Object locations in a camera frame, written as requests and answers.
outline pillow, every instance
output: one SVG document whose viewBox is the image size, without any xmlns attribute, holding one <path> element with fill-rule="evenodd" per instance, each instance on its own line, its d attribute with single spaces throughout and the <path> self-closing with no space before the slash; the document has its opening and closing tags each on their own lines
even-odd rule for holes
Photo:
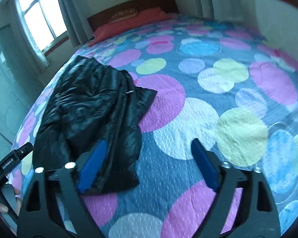
<svg viewBox="0 0 298 238">
<path fill-rule="evenodd" d="M 93 34 L 95 39 L 93 39 L 88 46 L 91 47 L 94 44 L 104 41 L 110 37 L 119 35 L 129 29 L 138 28 L 148 23 L 167 20 L 170 18 L 172 18 L 172 16 L 167 15 L 159 7 L 141 11 L 139 12 L 138 16 L 134 18 L 115 23 L 107 23 L 98 27 Z"/>
<path fill-rule="evenodd" d="M 109 20 L 108 23 L 115 23 L 122 20 L 127 20 L 136 17 L 138 14 L 138 11 L 136 9 L 128 9 L 124 11 L 119 11 L 115 13 Z"/>
</svg>

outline pink circle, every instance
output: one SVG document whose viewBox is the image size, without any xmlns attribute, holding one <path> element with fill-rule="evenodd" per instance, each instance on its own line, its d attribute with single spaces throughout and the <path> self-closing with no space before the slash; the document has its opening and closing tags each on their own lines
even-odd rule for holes
<svg viewBox="0 0 298 238">
<path fill-rule="evenodd" d="M 241 201 L 242 189 L 236 189 L 221 233 L 232 229 Z M 215 192 L 208 188 L 204 180 L 197 182 L 171 207 L 161 229 L 161 238 L 191 238 L 209 211 Z"/>
<path fill-rule="evenodd" d="M 114 68 L 121 67 L 131 63 L 134 60 L 137 60 L 141 55 L 141 52 L 138 49 L 129 49 L 118 55 L 115 55 L 110 61 L 109 65 Z"/>
<path fill-rule="evenodd" d="M 150 44 L 147 47 L 147 52 L 152 55 L 169 52 L 173 49 L 173 43 L 171 43 L 173 39 L 174 37 L 170 35 L 148 38 L 147 41 L 149 41 Z"/>
<path fill-rule="evenodd" d="M 168 41 L 159 41 L 150 43 L 147 47 L 148 54 L 158 55 L 166 52 L 170 52 L 173 49 L 173 43 Z"/>
<path fill-rule="evenodd" d="M 170 25 L 165 25 L 165 26 L 162 26 L 161 28 L 159 28 L 156 32 L 161 32 L 161 31 L 164 31 L 164 30 L 171 30 L 173 29 Z"/>
<path fill-rule="evenodd" d="M 139 123 L 142 133 L 162 128 L 181 112 L 186 94 L 176 79 L 163 74 L 151 74 L 138 79 L 137 86 L 158 91 L 149 111 Z"/>
<path fill-rule="evenodd" d="M 275 55 L 282 58 L 290 67 L 298 71 L 298 61 L 289 56 L 287 53 L 280 50 L 275 50 Z"/>
<path fill-rule="evenodd" d="M 203 24 L 192 24 L 192 25 L 189 25 L 189 26 L 186 26 L 185 28 L 186 29 L 192 29 L 192 30 L 196 30 L 196 29 L 199 29 L 199 28 L 202 28 L 204 27 Z"/>
<path fill-rule="evenodd" d="M 17 169 L 13 172 L 12 186 L 17 188 L 19 191 L 22 190 L 22 176 L 23 175 L 20 169 Z"/>
<path fill-rule="evenodd" d="M 236 39 L 249 39 L 249 40 L 254 40 L 252 35 L 246 31 L 237 31 L 237 30 L 229 30 L 226 32 L 228 36 L 231 36 L 232 38 Z"/>
<path fill-rule="evenodd" d="M 254 62 L 250 66 L 254 82 L 271 99 L 283 105 L 297 102 L 298 93 L 288 75 L 270 62 Z"/>
<path fill-rule="evenodd" d="M 268 47 L 268 46 L 266 46 L 266 45 L 259 44 L 259 45 L 257 46 L 257 49 L 260 50 L 260 51 L 262 51 L 262 52 L 264 52 L 264 53 L 266 53 L 266 54 L 268 54 L 268 55 L 276 56 L 276 55 L 275 55 L 275 49 L 270 48 L 270 47 Z"/>
<path fill-rule="evenodd" d="M 133 72 L 128 72 L 130 74 L 130 76 L 133 78 L 133 80 L 135 81 L 136 79 L 138 79 L 137 74 L 133 73 Z"/>
<path fill-rule="evenodd" d="M 206 34 L 209 34 L 210 31 L 208 31 L 208 30 L 189 30 L 188 33 L 190 35 L 206 35 Z"/>
<path fill-rule="evenodd" d="M 118 204 L 118 196 L 116 193 L 98 196 L 82 196 L 82 199 L 98 226 L 103 226 L 108 223 L 116 212 Z"/>
<path fill-rule="evenodd" d="M 221 38 L 220 43 L 231 49 L 250 50 L 250 45 L 233 38 Z"/>
<path fill-rule="evenodd" d="M 151 27 L 151 28 L 146 28 L 146 29 L 137 31 L 136 34 L 139 34 L 139 35 L 141 35 L 141 34 L 146 34 L 146 33 L 151 32 L 151 31 L 153 31 L 153 30 L 154 30 L 153 27 Z"/>
<path fill-rule="evenodd" d="M 36 104 L 37 105 L 42 104 L 46 100 L 47 97 L 51 96 L 52 93 L 53 93 L 53 89 L 51 89 L 51 88 L 44 90 L 41 93 L 41 95 L 38 97 Z"/>
<path fill-rule="evenodd" d="M 35 124 L 36 118 L 34 116 L 34 112 L 32 112 L 25 120 L 24 125 L 23 125 L 23 130 L 20 134 L 20 138 L 19 138 L 19 146 L 23 146 L 28 138 L 28 136 L 30 135 L 34 124 Z"/>
<path fill-rule="evenodd" d="M 155 42 L 160 42 L 160 41 L 172 41 L 174 39 L 174 36 L 171 35 L 161 35 L 161 36 L 156 36 L 152 38 L 148 38 L 147 41 L 150 43 L 155 43 Z"/>
</svg>

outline black jacket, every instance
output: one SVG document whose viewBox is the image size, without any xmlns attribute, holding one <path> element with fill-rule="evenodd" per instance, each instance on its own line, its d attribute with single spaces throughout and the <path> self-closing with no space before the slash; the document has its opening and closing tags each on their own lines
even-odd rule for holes
<svg viewBox="0 0 298 238">
<path fill-rule="evenodd" d="M 90 154 L 105 140 L 105 160 L 84 193 L 136 187 L 141 149 L 138 123 L 156 93 L 134 86 L 125 70 L 78 56 L 58 80 L 44 112 L 33 149 L 34 168 L 59 169 Z"/>
</svg>

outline curtain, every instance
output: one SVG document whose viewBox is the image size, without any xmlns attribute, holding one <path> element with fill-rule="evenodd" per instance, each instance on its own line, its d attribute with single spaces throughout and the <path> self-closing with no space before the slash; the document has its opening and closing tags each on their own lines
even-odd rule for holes
<svg viewBox="0 0 298 238">
<path fill-rule="evenodd" d="M 215 20 L 244 23 L 241 0 L 212 0 L 212 4 Z"/>
<path fill-rule="evenodd" d="M 72 46 L 76 47 L 93 38 L 93 31 L 82 11 L 80 0 L 58 0 L 58 2 Z"/>
<path fill-rule="evenodd" d="M 10 0 L 10 9 L 13 32 L 17 37 L 21 50 L 29 61 L 29 70 L 37 76 L 48 67 L 49 63 L 30 33 L 19 0 Z"/>
</svg>

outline bedspread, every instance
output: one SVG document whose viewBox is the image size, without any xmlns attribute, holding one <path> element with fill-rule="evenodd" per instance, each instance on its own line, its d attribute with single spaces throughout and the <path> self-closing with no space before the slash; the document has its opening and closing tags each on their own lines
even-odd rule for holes
<svg viewBox="0 0 298 238">
<path fill-rule="evenodd" d="M 83 197 L 105 236 L 186 238 L 203 221 L 214 192 L 190 152 L 204 147 L 235 167 L 260 167 L 273 192 L 282 233 L 298 216 L 298 62 L 266 46 L 255 30 L 195 17 L 148 24 L 76 55 L 127 70 L 157 96 L 139 126 L 140 185 Z M 14 148 L 34 143 L 49 96 L 65 64 L 22 123 Z M 9 176 L 24 194 L 33 174 L 29 155 Z M 224 231 L 234 222 L 236 189 Z M 66 209 L 59 204 L 67 227 Z"/>
</svg>

